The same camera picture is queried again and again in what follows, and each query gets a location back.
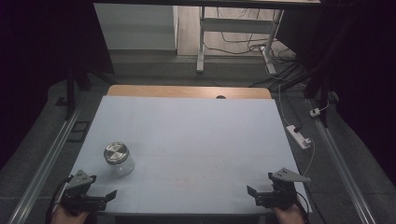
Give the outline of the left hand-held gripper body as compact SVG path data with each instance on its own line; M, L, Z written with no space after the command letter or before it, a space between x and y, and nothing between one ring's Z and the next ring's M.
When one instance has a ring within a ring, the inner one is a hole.
M80 212L97 212L106 209L106 197L93 197L87 194L90 184L90 176L82 170L78 170L68 182L61 197L61 206L70 214Z

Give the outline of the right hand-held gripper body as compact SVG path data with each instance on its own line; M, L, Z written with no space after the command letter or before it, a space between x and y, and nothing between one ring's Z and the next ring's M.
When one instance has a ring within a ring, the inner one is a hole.
M297 174L287 168L282 168L273 173L273 191L258 192L255 197L255 203L265 208L278 207L288 209L297 201L297 190L295 182L310 182L309 177Z

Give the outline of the clear glass jar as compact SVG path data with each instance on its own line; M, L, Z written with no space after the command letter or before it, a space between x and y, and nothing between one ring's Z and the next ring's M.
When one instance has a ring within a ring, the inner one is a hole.
M111 172L117 176L125 176L134 170L134 160L130 154L115 153L106 159Z

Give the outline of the stainless steel bowl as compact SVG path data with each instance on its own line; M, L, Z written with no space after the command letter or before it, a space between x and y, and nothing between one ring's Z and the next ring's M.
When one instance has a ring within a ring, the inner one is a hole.
M108 164L121 164L128 159L130 152L122 142L109 144L104 150L104 158Z

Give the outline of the person's right hand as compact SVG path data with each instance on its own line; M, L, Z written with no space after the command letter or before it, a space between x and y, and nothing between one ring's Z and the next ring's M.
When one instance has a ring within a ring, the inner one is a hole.
M279 224L304 224L304 218L297 205L293 205L287 210L274 207L273 211Z

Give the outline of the person's left hand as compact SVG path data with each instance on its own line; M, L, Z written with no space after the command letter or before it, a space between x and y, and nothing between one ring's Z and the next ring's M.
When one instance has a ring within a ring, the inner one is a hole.
M60 205L53 211L50 224L84 224L89 213L82 212L77 216L72 216Z

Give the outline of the white power strip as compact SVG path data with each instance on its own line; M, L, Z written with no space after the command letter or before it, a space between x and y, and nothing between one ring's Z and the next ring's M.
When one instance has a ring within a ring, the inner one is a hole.
M295 127L294 125L289 125L286 127L286 130L300 147L300 149L308 149L311 147L312 141L309 138L303 137L299 128Z

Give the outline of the wooden table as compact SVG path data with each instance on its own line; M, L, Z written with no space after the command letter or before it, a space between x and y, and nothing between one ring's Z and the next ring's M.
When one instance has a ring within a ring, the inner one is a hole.
M209 98L209 99L271 99L265 88L236 87L193 87L193 86L150 86L112 85L107 96Z

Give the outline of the black curtain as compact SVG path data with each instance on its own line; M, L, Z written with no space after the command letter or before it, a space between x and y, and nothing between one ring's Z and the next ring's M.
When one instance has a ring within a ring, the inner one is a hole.
M276 38L312 70L353 22L329 63L305 90L323 87L339 97L337 112L371 150L396 186L396 0L322 0L329 10L286 10Z
M53 84L114 71L95 0L0 0L0 169L29 132Z

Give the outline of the black floor bracket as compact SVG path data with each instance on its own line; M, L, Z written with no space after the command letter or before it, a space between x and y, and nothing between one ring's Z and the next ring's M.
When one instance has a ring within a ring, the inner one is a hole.
M70 131L67 141L71 143L82 143L88 134L90 126L91 123L89 121L77 121Z

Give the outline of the aluminium floor rail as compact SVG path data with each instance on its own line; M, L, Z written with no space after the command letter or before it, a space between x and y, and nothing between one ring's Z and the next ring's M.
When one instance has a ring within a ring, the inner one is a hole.
M358 186L355 178L350 172L343 155L341 154L339 147L336 145L332 134L328 128L326 128L319 118L313 118L316 123L318 132L324 142L325 147L328 149L329 154L332 158L332 162L339 174L345 188L348 193L355 210L361 220L362 224L377 224L375 216L365 200L360 187Z
M50 175L50 171L64 146L67 136L70 134L73 125L76 123L80 111L81 102L78 102L74 111L68 116L68 119L63 122L60 131L57 132L55 140L47 150L42 162L39 164L25 192L22 194L21 199L11 214L7 224L25 223L40 191L43 189L43 186Z

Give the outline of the white metal desk frame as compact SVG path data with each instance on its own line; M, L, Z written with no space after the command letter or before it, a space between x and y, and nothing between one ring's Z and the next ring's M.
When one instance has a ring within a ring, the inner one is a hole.
M270 56L272 45L275 41L276 32L283 14L281 9L274 10L274 17L268 21L259 19L224 19L220 17L212 18L205 15L206 7L200 7L200 28L199 46L197 52L196 72L202 74L205 65L205 33L241 33L241 34L261 34L268 35L268 40L259 51L264 59L265 68L270 75L276 74L273 59Z

